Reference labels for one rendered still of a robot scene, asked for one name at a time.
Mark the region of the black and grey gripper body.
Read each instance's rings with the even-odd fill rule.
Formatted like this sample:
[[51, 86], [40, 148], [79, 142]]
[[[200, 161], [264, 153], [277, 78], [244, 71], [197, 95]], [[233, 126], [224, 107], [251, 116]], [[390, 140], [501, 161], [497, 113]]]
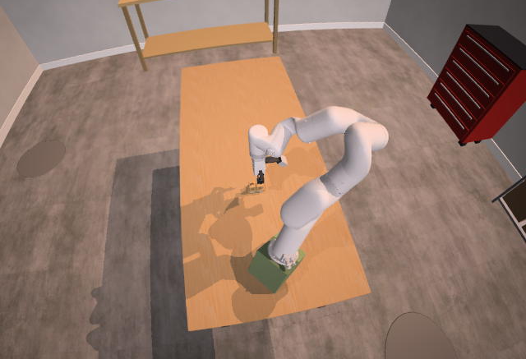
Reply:
[[253, 159], [253, 158], [251, 158], [251, 162], [252, 162], [252, 159], [253, 159], [252, 167], [253, 167], [253, 172], [255, 170], [255, 172], [254, 172], [255, 176], [257, 176], [259, 174], [260, 170], [262, 170], [263, 174], [265, 174], [265, 158], [263, 158], [263, 159]]

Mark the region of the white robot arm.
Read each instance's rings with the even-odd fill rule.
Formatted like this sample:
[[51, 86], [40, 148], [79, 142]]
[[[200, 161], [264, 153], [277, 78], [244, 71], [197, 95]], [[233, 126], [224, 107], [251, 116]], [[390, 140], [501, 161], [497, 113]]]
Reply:
[[292, 263], [296, 265], [299, 247], [324, 210], [369, 173], [371, 151], [382, 150], [389, 139], [380, 123], [350, 108], [331, 106], [305, 118], [284, 119], [270, 135], [266, 127], [252, 126], [248, 131], [250, 156], [263, 159], [269, 155], [265, 163], [277, 162], [285, 167], [288, 163], [282, 154], [295, 134], [304, 143], [344, 134], [344, 156], [330, 171], [301, 186], [282, 204], [280, 217], [284, 225], [268, 245], [268, 253], [272, 260], [286, 265], [287, 269], [292, 268]]

